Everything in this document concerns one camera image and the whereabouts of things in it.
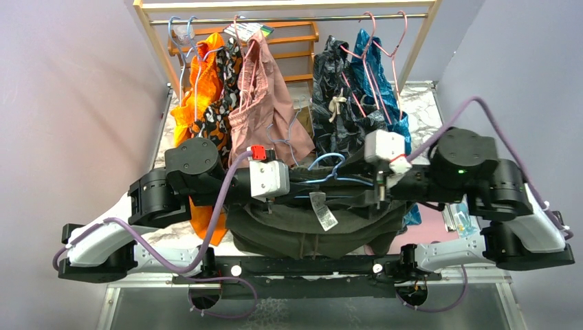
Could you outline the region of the olive green shorts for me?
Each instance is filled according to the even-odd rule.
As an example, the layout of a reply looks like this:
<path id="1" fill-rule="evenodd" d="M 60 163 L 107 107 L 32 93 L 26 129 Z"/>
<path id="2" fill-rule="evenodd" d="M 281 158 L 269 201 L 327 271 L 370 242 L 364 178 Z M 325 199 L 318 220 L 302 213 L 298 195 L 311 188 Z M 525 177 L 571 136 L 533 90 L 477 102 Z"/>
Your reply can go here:
<path id="1" fill-rule="evenodd" d="M 360 248 L 383 256 L 404 230 L 404 217 L 414 203 L 396 200 L 358 207 L 350 201 L 350 197 L 367 191 L 372 182 L 369 177 L 352 174 L 314 185 L 316 191 L 325 193 L 330 214 L 337 220 L 327 228 L 323 227 L 327 214 L 318 216 L 307 194 L 286 198 L 284 203 L 226 206 L 225 226 L 238 250 L 273 258 L 340 258 Z"/>

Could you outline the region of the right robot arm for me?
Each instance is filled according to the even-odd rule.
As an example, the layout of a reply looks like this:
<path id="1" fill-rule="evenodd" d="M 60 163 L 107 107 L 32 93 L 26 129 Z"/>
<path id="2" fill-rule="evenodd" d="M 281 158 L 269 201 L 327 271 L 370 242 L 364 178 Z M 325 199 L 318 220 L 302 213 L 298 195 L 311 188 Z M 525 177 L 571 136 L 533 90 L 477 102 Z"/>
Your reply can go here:
<path id="1" fill-rule="evenodd" d="M 443 210 L 465 202 L 469 214 L 490 225 L 476 234 L 431 244 L 408 244 L 387 274 L 412 280 L 445 267 L 492 263 L 502 270 L 539 270 L 575 262 L 551 215 L 537 203 L 522 168 L 498 157 L 492 137 L 446 129 L 429 147 L 426 165 L 412 164 L 397 134 L 375 131 L 364 147 L 339 167 L 344 175 L 371 178 L 373 189 L 357 201 L 411 201 Z"/>

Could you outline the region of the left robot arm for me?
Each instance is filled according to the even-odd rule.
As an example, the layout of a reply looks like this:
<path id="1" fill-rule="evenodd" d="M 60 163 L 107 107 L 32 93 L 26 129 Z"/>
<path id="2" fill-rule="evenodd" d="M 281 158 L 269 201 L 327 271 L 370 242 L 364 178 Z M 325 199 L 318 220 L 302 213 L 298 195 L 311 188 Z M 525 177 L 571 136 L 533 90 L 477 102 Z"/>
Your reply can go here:
<path id="1" fill-rule="evenodd" d="M 241 220 L 242 207 L 303 199 L 335 173 L 332 168 L 289 168 L 272 149 L 260 145 L 251 146 L 224 169 L 210 140 L 199 137 L 169 149 L 165 160 L 165 167 L 151 170 L 130 186 L 129 216 L 64 226 L 63 247 L 52 261 L 59 278 L 110 283 L 134 272 L 173 272 L 208 282 L 216 264 L 206 255 L 224 208 L 230 220 Z M 197 206 L 210 208 L 198 248 L 156 250 L 144 239 L 148 232 L 191 219 Z"/>

